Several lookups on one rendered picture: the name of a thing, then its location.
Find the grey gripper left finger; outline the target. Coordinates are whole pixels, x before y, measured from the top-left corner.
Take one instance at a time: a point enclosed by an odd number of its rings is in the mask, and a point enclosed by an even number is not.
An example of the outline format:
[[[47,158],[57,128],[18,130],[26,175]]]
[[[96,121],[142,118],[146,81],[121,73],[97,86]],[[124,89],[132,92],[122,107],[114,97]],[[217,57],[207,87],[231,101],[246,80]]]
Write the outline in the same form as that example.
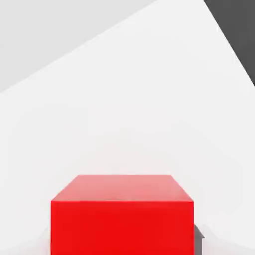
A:
[[[37,240],[36,255],[50,255],[50,230],[46,228]]]

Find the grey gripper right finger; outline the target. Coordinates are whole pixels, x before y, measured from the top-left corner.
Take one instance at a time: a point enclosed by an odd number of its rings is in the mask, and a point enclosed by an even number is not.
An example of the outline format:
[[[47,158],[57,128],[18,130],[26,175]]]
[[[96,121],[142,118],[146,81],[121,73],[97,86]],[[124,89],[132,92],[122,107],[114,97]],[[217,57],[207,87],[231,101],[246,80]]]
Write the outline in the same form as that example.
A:
[[[194,225],[194,255],[209,255],[209,246],[217,239],[207,225]]]

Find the small red cube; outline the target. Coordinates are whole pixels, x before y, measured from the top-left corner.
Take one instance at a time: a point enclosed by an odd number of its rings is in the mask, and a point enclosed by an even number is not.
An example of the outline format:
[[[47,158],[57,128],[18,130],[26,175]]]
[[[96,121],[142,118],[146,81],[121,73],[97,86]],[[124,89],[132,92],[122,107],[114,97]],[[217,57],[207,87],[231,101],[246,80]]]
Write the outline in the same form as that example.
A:
[[[194,255],[194,202],[170,175],[79,175],[50,223],[50,255]]]

